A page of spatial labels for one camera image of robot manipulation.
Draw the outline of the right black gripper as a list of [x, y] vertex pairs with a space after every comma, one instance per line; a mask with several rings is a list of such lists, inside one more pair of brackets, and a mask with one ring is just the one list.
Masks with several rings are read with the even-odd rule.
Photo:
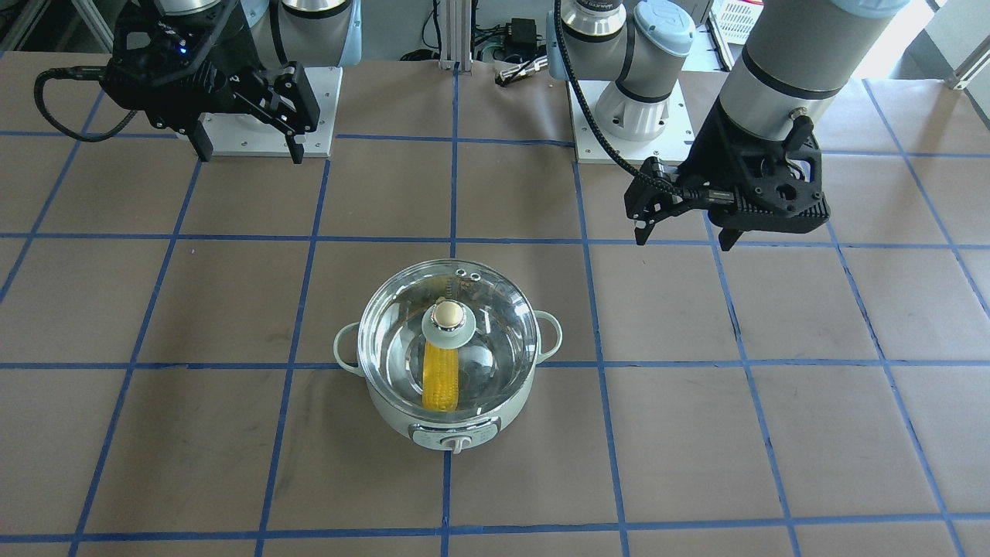
[[299, 138], [317, 131], [317, 96], [299, 63], [257, 70], [257, 47], [238, 1], [128, 1], [113, 29], [111, 57], [101, 75], [106, 95], [142, 111], [152, 126], [185, 132], [197, 158], [209, 162], [213, 143], [204, 113], [254, 116], [284, 137], [294, 163]]

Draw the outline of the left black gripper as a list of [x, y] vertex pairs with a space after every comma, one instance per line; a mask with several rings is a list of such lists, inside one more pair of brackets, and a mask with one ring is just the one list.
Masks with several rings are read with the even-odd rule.
[[[806, 234], [830, 219], [813, 120], [786, 118], [784, 131], [782, 140], [766, 140], [733, 122], [720, 101], [708, 111], [680, 179], [733, 195], [732, 203], [706, 205], [708, 218], [721, 227], [721, 251], [731, 251], [747, 231]], [[623, 203], [634, 240], [643, 246], [658, 222], [688, 212], [689, 202], [673, 191], [671, 173], [656, 156], [639, 172], [647, 178], [633, 179]]]

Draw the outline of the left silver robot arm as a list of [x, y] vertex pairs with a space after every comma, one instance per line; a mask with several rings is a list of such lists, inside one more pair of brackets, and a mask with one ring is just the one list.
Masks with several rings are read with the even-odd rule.
[[804, 235], [830, 219], [814, 137], [832, 99], [903, 1], [766, 1], [688, 155], [634, 166], [612, 138], [664, 134], [693, 18], [671, 1], [555, 1], [547, 17], [549, 70], [572, 88], [590, 133], [633, 177], [623, 194], [634, 240], [659, 222], [703, 210], [723, 251], [764, 231]]

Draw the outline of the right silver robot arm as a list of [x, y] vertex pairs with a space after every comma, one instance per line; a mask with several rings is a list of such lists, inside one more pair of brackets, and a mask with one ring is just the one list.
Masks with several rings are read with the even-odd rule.
[[212, 156], [329, 158], [358, 1], [131, 1], [100, 82], [121, 108]]

